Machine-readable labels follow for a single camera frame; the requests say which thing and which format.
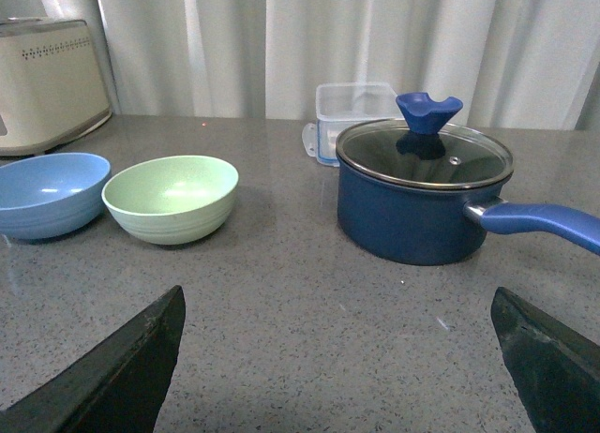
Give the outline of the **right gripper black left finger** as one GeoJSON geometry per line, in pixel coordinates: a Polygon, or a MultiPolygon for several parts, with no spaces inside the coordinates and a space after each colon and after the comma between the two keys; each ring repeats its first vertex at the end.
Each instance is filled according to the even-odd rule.
{"type": "Polygon", "coordinates": [[[1,413],[4,432],[151,432],[186,318],[176,285],[51,381],[1,413]]]}

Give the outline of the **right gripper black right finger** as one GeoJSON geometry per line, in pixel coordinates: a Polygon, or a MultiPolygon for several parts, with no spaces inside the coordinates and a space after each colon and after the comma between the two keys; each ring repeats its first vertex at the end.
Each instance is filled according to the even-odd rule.
{"type": "Polygon", "coordinates": [[[599,346],[504,287],[490,316],[534,430],[597,432],[599,346]]]}

